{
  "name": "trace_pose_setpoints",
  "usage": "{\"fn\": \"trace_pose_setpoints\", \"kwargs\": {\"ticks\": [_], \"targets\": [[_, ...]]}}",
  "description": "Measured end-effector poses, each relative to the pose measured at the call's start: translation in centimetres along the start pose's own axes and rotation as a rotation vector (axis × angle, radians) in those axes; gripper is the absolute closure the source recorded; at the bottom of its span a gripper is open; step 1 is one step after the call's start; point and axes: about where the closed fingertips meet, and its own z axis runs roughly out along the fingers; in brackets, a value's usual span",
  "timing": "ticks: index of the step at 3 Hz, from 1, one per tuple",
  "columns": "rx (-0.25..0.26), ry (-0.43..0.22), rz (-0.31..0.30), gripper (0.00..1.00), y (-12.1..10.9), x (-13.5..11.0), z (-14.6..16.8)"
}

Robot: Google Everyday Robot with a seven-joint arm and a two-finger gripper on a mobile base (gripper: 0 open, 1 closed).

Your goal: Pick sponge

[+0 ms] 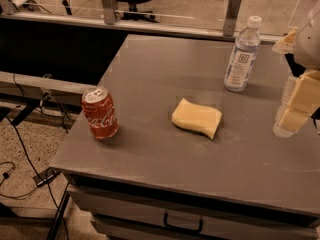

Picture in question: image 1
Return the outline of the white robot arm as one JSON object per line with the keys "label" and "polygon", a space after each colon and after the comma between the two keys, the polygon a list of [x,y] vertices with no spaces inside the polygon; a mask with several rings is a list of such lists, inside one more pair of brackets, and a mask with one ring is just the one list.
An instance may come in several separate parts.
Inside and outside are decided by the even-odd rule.
{"label": "white robot arm", "polygon": [[289,75],[273,126],[276,136],[291,137],[320,108],[320,1],[272,50],[291,54],[305,68],[300,76]]}

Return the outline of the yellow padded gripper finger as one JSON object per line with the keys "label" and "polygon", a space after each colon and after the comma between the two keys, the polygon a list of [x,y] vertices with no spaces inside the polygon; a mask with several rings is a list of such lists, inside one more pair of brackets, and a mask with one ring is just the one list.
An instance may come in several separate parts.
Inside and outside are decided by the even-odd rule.
{"label": "yellow padded gripper finger", "polygon": [[299,77],[290,74],[284,86],[273,133],[278,137],[293,136],[319,108],[320,71],[307,69]]}

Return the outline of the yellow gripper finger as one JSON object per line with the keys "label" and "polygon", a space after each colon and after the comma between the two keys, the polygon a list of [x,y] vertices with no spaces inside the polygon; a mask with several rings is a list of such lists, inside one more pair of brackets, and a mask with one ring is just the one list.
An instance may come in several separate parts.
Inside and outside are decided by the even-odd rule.
{"label": "yellow gripper finger", "polygon": [[292,54],[294,51],[296,33],[296,28],[291,29],[273,45],[272,50],[279,54]]}

